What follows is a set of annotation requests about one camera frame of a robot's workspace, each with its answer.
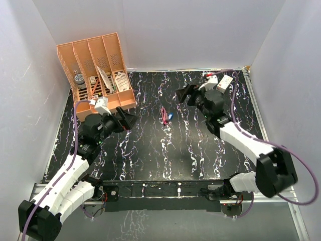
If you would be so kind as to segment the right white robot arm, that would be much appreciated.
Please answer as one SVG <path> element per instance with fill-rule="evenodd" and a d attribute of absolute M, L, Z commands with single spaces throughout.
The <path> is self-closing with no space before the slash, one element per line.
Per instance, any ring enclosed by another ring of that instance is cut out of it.
<path fill-rule="evenodd" d="M 241 192 L 260 192 L 271 198 L 297 183 L 298 177 L 289 152 L 271 144 L 262 143 L 256 137 L 237 128 L 224 111 L 223 94 L 215 89 L 206 90 L 188 84 L 176 90 L 179 103 L 188 101 L 206 118 L 208 130 L 221 140 L 241 151 L 256 167 L 253 173 L 236 173 L 224 179 L 223 186 L 213 193 L 229 199 L 237 198 Z"/>

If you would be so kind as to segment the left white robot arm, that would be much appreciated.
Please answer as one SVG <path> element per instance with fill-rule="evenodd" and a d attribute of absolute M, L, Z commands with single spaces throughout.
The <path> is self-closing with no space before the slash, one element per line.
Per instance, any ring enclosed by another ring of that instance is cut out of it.
<path fill-rule="evenodd" d="M 32 200 L 18 207 L 22 240 L 55 240 L 63 222 L 86 200 L 99 200 L 103 187 L 95 181 L 79 181 L 101 152 L 101 144 L 113 133 L 133 128 L 138 117 L 116 108 L 115 114 L 92 113 L 85 118 L 81 130 L 75 131 L 71 153 L 52 180 Z"/>

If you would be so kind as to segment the blue key tag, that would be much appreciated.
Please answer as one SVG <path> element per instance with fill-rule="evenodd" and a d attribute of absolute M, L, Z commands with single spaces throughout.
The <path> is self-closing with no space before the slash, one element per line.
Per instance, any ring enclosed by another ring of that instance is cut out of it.
<path fill-rule="evenodd" d="M 173 113 L 170 113 L 170 114 L 168 115 L 168 118 L 169 118 L 170 121 L 172 120 L 173 116 L 174 116 Z"/>

